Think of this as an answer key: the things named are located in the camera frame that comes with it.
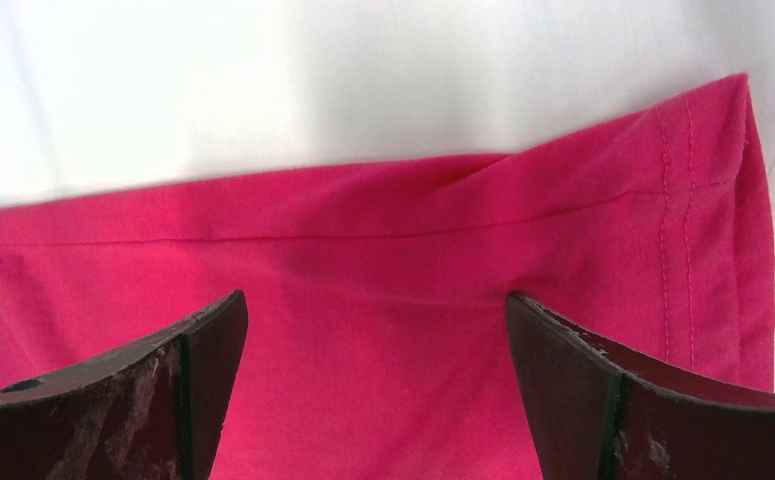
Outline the crimson red t-shirt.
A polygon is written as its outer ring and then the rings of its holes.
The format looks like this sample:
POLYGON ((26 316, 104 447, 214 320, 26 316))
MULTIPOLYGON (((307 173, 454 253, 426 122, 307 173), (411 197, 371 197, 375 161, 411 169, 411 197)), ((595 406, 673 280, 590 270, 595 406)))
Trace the crimson red t-shirt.
POLYGON ((774 386, 774 246, 743 74, 521 153, 340 165, 0 210, 0 388, 236 289, 216 479, 536 479, 509 291, 774 386))

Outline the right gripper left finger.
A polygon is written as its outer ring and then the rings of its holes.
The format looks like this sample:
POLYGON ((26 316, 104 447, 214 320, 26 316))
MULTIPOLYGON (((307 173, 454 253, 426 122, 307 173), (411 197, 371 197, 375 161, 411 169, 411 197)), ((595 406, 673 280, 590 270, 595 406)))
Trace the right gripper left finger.
POLYGON ((0 390, 0 479, 206 479, 247 336, 241 291, 0 390))

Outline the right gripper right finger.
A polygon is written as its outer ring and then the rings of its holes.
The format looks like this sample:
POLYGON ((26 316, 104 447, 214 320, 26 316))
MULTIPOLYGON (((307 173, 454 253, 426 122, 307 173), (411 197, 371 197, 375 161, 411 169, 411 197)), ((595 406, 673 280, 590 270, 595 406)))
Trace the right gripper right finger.
POLYGON ((518 292, 506 328, 546 479, 775 479, 775 393, 701 376, 518 292))

